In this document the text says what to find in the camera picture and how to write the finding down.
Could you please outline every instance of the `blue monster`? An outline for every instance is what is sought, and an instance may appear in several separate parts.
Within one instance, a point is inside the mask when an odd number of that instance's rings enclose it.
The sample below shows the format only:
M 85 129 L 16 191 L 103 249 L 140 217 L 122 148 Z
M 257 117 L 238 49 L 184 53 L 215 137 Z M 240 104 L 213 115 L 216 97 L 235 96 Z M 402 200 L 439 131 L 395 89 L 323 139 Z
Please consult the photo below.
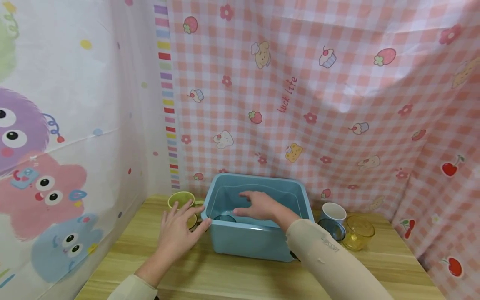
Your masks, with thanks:
M 93 230 L 96 221 L 96 215 L 85 214 L 55 224 L 38 237 L 32 247 L 32 264 L 43 280 L 60 281 L 84 263 L 103 237 L 102 230 Z

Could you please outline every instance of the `table surface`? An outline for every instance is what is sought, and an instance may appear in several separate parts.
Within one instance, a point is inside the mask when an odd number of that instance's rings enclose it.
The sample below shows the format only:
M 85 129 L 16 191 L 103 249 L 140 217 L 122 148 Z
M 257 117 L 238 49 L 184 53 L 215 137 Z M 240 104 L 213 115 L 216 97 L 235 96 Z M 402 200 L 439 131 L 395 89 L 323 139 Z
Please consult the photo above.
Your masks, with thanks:
M 121 281 L 135 272 L 155 251 L 161 214 L 167 208 L 166 197 L 150 197 L 145 201 L 75 299 L 105 300 Z M 352 253 L 394 299 L 444 299 L 384 217 L 351 215 L 369 219 L 376 230 L 368 249 Z M 209 231 L 173 265 L 158 290 L 162 300 L 330 299 L 300 262 L 282 263 L 215 253 Z

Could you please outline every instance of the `white cup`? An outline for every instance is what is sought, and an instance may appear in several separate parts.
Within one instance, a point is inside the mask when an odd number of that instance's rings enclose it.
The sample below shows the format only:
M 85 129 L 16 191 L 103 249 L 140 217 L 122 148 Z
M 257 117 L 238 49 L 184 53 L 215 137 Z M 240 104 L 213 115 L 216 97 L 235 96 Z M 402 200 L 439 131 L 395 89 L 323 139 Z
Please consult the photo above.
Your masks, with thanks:
M 347 212 L 340 205 L 327 202 L 322 205 L 322 214 L 320 219 L 332 219 L 340 224 L 343 224 L 343 221 L 347 218 Z

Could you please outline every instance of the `blue plastic bin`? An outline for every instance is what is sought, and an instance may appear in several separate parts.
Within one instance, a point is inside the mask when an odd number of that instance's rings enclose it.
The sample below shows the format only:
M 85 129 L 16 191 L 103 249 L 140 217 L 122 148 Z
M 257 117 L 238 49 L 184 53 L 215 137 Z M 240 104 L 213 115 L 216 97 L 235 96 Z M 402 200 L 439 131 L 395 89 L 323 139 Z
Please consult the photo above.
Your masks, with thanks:
M 221 173 L 210 185 L 202 212 L 203 219 L 212 219 L 210 236 L 215 252 L 291 262 L 287 238 L 277 224 L 233 214 L 236 207 L 250 206 L 246 198 L 239 196 L 243 191 L 265 192 L 300 217 L 314 222 L 305 187 L 299 181 Z M 220 215 L 231 216 L 235 222 L 215 220 Z

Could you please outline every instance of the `gingham fabric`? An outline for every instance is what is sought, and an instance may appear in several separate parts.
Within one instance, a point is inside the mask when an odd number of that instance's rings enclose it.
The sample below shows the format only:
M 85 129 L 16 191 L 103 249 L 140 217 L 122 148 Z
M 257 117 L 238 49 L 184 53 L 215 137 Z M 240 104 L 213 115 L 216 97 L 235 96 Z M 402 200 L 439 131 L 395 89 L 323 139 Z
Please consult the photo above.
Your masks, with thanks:
M 294 178 L 480 299 L 480 1 L 168 2 L 182 190 Z

